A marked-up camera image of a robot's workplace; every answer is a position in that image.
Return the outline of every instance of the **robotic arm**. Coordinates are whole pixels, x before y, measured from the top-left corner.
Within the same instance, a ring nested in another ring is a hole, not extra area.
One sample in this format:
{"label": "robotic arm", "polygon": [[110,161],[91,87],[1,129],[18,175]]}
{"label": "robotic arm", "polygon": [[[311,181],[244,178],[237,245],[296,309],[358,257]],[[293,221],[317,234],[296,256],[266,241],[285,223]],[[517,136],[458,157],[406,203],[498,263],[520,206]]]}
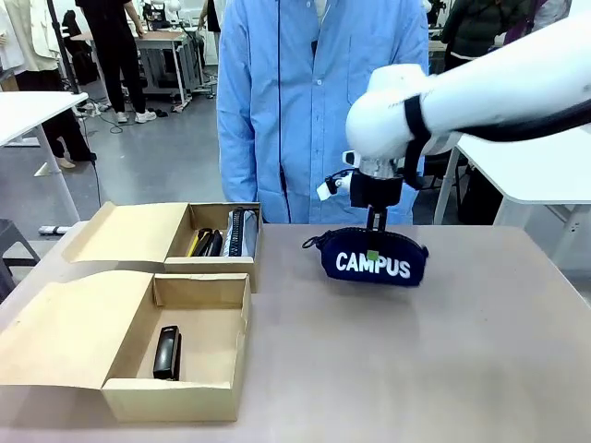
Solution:
{"label": "robotic arm", "polygon": [[403,181],[420,189],[416,167],[435,153],[431,136],[518,141],[591,122],[589,23],[591,13],[566,18],[439,76],[414,65],[377,69],[346,121],[344,161],[355,169],[328,177],[320,199],[342,187],[352,206],[369,208],[368,228],[384,230]]}

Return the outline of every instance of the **person in blue shirt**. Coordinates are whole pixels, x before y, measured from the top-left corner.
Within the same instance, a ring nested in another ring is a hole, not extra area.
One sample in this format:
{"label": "person in blue shirt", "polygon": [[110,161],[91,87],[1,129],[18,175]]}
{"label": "person in blue shirt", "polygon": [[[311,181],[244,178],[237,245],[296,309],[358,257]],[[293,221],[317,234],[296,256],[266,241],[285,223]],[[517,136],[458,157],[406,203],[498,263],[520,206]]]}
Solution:
{"label": "person in blue shirt", "polygon": [[[229,2],[217,101],[226,198],[259,201],[267,222],[364,224],[368,211],[352,208],[348,194],[320,202],[316,188],[345,167],[347,113],[372,71],[390,64],[428,72],[420,1]],[[404,184],[388,222],[412,224],[415,198]]]}

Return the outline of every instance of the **box flap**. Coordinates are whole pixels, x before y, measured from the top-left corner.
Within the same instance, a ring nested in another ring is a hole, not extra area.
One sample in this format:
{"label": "box flap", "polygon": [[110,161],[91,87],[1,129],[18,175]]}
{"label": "box flap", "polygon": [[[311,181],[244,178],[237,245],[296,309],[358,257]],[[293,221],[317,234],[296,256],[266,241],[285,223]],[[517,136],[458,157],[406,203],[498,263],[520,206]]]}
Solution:
{"label": "box flap", "polygon": [[0,385],[100,389],[152,277],[114,270],[45,286],[0,334]]}
{"label": "box flap", "polygon": [[187,212],[187,203],[105,203],[66,248],[64,258],[163,263]]}

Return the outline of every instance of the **shoe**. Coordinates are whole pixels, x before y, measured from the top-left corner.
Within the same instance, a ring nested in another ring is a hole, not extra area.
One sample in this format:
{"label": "shoe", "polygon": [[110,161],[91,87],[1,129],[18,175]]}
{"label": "shoe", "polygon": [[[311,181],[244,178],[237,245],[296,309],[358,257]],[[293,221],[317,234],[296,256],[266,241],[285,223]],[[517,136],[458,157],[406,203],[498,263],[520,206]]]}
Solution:
{"label": "shoe", "polygon": [[117,113],[117,123],[127,123],[127,114]]}
{"label": "shoe", "polygon": [[136,113],[136,123],[147,123],[156,120],[156,113],[146,111],[144,114]]}
{"label": "shoe", "polygon": [[55,160],[62,169],[72,169],[76,167],[74,163],[69,162],[65,157],[55,157]]}

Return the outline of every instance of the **gray chair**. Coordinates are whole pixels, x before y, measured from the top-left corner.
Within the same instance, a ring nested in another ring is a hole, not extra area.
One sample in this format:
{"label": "gray chair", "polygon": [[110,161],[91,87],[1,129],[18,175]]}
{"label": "gray chair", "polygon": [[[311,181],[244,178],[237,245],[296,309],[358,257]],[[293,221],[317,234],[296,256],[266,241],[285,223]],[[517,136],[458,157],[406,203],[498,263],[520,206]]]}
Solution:
{"label": "gray chair", "polygon": [[[16,243],[21,243],[29,251],[32,258],[4,258],[4,254]],[[8,297],[16,284],[12,279],[11,266],[35,266],[39,263],[39,256],[30,247],[22,233],[11,220],[0,219],[0,303]]]}

